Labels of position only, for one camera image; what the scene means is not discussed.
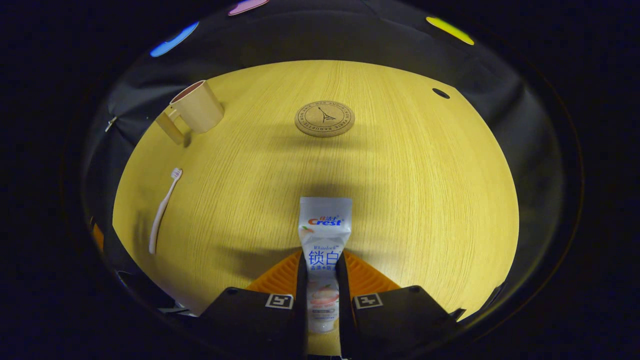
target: cup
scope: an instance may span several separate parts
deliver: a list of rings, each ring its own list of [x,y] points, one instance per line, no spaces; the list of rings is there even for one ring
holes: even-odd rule
[[[181,91],[169,105],[168,111],[163,111],[156,122],[177,144],[184,141],[184,135],[173,123],[178,116],[196,134],[202,134],[218,125],[225,114],[206,80],[200,80]]]

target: cork coaster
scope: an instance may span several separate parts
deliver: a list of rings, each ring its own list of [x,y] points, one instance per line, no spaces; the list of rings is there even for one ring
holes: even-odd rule
[[[335,101],[316,101],[304,105],[296,114],[296,126],[307,135],[328,138],[344,134],[355,119],[345,104]]]

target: wood grain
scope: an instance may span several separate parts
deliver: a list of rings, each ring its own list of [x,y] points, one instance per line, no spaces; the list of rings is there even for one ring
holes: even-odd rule
[[[199,313],[294,252],[301,196],[352,198],[347,248],[398,285],[421,285],[449,312],[472,314],[505,279],[518,239],[515,187],[491,131],[455,88],[330,60],[252,67],[209,84],[222,121],[194,135],[178,119],[182,145],[153,123],[113,213],[129,254],[180,303]],[[353,128],[332,138],[298,130],[297,110],[320,100],[349,106]],[[150,227],[175,167],[184,175],[153,256]],[[310,353],[337,354],[335,339],[310,338]]]

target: cup handle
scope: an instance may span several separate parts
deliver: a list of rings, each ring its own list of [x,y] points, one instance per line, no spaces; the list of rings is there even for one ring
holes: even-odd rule
[[[178,117],[178,111],[173,110],[169,115],[166,112],[160,113],[160,115],[156,118],[156,122],[160,125],[160,128],[165,131],[167,135],[175,142],[177,145],[180,145],[184,141],[184,135],[178,130],[178,128],[173,123],[172,119]]]

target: toothpaste tube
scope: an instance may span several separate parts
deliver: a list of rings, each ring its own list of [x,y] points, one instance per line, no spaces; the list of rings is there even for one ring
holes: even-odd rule
[[[351,234],[351,199],[301,197],[298,234],[307,263],[309,330],[329,332],[339,314],[335,267]]]

